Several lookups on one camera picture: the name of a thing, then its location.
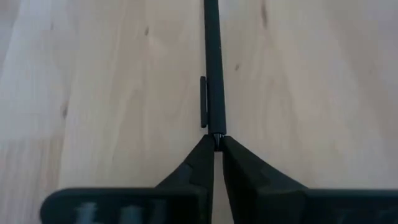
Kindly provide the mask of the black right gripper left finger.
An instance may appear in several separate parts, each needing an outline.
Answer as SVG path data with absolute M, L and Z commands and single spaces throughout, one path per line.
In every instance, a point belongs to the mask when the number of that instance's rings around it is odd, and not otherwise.
M 215 142 L 204 135 L 155 187 L 69 188 L 41 205 L 42 224 L 210 224 Z

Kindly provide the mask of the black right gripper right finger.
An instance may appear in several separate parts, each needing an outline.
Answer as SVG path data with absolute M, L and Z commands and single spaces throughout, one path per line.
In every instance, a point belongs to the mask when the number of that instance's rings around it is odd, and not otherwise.
M 398 224 L 398 190 L 310 189 L 230 136 L 222 148 L 235 224 Z

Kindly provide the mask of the black pen white print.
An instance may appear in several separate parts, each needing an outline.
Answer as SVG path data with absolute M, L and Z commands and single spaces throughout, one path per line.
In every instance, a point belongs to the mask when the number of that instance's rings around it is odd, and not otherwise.
M 201 127 L 213 137 L 215 151 L 221 151 L 226 135 L 223 61 L 218 0 L 203 0 L 205 26 L 205 75 L 200 77 Z

